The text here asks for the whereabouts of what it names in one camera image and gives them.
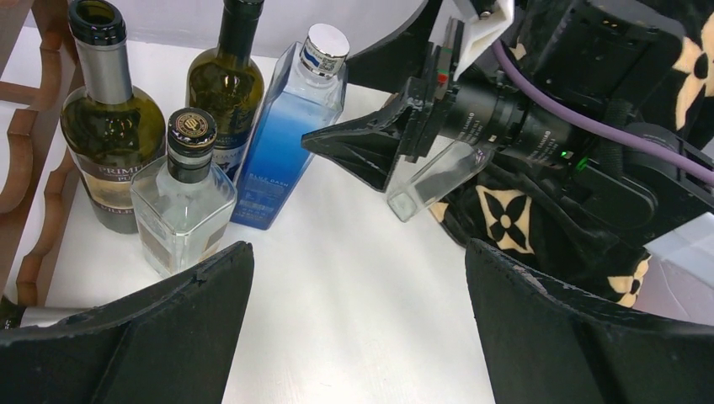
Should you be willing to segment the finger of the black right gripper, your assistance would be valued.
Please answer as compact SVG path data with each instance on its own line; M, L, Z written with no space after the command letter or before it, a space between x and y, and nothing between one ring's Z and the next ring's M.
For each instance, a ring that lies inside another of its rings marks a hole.
M399 28L350 56L348 83L398 93L410 77L419 77L433 48L429 38L441 5L441 0L422 2Z
M397 164L399 146L413 109L414 102L400 96L366 116L304 135L301 146L384 193Z

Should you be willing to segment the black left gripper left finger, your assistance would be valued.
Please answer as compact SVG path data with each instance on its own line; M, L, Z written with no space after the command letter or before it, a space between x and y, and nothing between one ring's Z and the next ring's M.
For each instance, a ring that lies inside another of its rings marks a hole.
M2 332L2 402L221 402L253 269L236 242L104 306Z

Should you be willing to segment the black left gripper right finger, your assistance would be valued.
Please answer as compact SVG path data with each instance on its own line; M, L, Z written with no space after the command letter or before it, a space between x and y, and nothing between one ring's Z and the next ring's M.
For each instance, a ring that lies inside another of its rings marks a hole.
M712 402L712 327L617 305L480 240L465 264L496 402Z

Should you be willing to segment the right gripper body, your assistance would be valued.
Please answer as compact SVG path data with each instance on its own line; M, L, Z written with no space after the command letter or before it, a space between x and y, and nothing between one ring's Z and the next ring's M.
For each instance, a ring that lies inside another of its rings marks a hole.
M461 55L464 22L451 17L445 30L442 45L428 43L424 69L418 78L408 80L407 89L419 84L424 91L408 97L409 117L404 124L396 156L408 162L426 157L434 144L445 117L456 100L456 68Z

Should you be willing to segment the blue square glass bottle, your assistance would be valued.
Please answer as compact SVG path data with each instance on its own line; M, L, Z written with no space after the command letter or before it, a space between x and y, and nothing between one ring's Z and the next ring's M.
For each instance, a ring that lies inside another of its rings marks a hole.
M312 159L301 138L335 124L344 111L349 52L340 29L314 24L276 62L237 175L233 223L272 226Z

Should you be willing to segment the clear round glass bottle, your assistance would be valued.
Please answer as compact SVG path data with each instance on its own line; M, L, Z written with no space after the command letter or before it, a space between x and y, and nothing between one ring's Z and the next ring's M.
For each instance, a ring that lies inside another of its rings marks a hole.
M493 159L493 152L470 146L461 141L437 140L418 170L408 171L405 162L397 164L397 176L386 192L386 202L402 222L410 221L449 192L480 173Z

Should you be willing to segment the clear square bottle black cap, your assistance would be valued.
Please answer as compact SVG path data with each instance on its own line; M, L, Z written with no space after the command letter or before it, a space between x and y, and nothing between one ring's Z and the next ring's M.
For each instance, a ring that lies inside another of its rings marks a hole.
M237 203L232 180L213 162L217 124L194 107L168 119L167 153L131 180L145 259L162 277L215 254Z

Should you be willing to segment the brown wooden wine rack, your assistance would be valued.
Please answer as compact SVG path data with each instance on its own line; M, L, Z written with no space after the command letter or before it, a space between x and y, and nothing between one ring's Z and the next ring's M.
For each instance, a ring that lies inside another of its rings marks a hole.
M55 272L78 182L69 151L51 162L51 143L67 95L82 84L82 70L68 27L66 1L1 3L1 68L18 43L25 18L34 17L40 34L40 85L1 83L1 99L15 103L12 118L1 126L8 143L6 183L1 188L1 285L20 258L14 282L22 306L43 306Z

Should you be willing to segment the green wine bottle brown label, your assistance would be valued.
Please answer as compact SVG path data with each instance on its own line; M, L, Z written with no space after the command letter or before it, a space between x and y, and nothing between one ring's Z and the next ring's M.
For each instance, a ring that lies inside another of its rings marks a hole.
M5 295L1 299L1 328L49 327L64 318L89 311L89 308L21 306Z

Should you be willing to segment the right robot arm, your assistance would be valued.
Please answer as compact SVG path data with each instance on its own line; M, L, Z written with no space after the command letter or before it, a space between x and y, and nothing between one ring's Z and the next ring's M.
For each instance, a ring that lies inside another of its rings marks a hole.
M461 1L441 44L424 1L346 61L383 107L302 146L568 284L636 304L659 261L713 286L713 4Z

